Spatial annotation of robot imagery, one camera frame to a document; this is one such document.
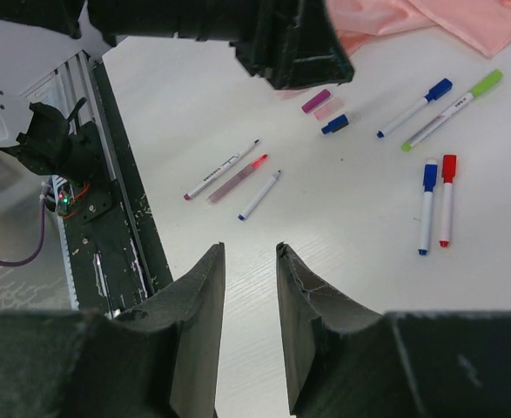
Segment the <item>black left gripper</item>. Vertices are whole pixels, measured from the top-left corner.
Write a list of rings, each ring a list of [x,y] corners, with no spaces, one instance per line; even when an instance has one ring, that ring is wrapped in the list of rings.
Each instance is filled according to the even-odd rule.
[[[226,41],[277,90],[353,80],[324,1],[0,1],[0,20],[79,38],[79,18],[109,45],[118,36]]]

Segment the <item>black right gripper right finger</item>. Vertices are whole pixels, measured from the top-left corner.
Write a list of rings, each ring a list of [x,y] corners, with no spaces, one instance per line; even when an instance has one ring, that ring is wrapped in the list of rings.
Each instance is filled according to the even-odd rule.
[[[296,417],[511,417],[511,311],[376,313],[279,244]]]

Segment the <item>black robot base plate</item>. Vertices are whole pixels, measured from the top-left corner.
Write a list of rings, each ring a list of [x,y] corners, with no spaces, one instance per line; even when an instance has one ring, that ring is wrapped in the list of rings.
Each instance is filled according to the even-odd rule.
[[[95,64],[93,74],[117,177],[109,179],[96,130],[102,178],[88,184],[76,213],[63,220],[79,309],[113,319],[171,284],[172,276],[107,70]]]

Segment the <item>blue capped marker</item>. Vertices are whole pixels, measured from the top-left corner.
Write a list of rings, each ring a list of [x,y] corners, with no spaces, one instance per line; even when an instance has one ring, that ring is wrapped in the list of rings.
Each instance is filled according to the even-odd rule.
[[[272,188],[278,182],[282,174],[281,170],[276,171],[263,185],[263,187],[257,192],[247,206],[239,213],[238,219],[241,221],[247,220],[256,207],[261,203],[264,197],[272,190]]]
[[[388,136],[391,132],[396,130],[399,126],[408,121],[414,114],[424,108],[426,105],[433,101],[437,101],[442,98],[448,92],[450,92],[453,88],[453,82],[448,78],[443,78],[440,82],[435,84],[433,87],[429,89],[427,94],[420,98],[417,102],[412,104],[409,108],[403,111],[400,115],[394,118],[391,122],[389,122],[382,129],[379,129],[376,132],[377,138],[384,138]]]
[[[434,188],[437,182],[438,161],[428,159],[424,165],[423,173],[423,199],[420,218],[420,243],[418,254],[426,256],[430,247],[431,226],[433,217]]]

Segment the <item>magenta capped whiteboard marker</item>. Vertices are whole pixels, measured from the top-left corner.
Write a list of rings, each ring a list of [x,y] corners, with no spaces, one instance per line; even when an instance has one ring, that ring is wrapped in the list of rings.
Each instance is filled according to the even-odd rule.
[[[243,157],[245,157],[249,152],[251,152],[258,144],[260,143],[260,139],[257,138],[252,141],[244,150],[237,152],[231,157],[229,157],[226,161],[224,161],[221,165],[214,168],[209,174],[204,176],[204,178],[195,185],[189,192],[184,195],[184,199],[189,201],[199,195],[206,187],[212,184],[216,179],[222,176],[226,171],[236,165]]]

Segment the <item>lime green capped marker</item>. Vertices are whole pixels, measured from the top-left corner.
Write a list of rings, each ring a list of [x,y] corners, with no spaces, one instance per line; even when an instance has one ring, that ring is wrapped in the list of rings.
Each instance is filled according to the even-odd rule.
[[[467,91],[461,98],[451,104],[445,111],[437,115],[427,125],[423,126],[411,138],[404,142],[400,149],[403,152],[410,152],[418,144],[425,140],[434,131],[440,128],[451,117],[471,104],[475,99],[492,90],[503,79],[501,70],[493,70],[487,74],[480,82]]]

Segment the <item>pink translucent highlighter pen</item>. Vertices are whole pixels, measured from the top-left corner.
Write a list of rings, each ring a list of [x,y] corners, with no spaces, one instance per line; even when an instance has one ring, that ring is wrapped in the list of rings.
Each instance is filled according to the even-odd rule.
[[[250,164],[246,165],[242,170],[236,173],[232,178],[226,181],[219,189],[213,192],[208,198],[207,202],[211,205],[218,203],[226,195],[228,195],[235,187],[241,184],[244,180],[254,174],[268,159],[267,154],[263,154]]]

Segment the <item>magenta pen cap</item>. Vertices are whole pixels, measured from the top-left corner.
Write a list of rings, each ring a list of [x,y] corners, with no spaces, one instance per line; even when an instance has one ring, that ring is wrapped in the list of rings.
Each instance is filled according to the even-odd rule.
[[[312,111],[315,111],[318,107],[324,104],[330,97],[332,93],[328,89],[323,89],[318,92],[315,96],[309,99],[301,106],[301,110],[308,114]]]

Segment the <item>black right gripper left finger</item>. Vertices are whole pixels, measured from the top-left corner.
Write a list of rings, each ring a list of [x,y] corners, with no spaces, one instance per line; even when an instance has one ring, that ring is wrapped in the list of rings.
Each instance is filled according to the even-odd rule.
[[[0,311],[0,417],[213,417],[225,247],[109,319]]]

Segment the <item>translucent pink highlighter cap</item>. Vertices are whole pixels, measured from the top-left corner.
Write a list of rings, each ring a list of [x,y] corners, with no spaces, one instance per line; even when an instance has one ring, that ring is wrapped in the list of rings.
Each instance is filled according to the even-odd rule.
[[[341,98],[334,97],[330,98],[324,103],[319,109],[317,109],[313,116],[318,120],[322,121],[331,117],[334,113],[341,111],[344,107],[344,102]]]

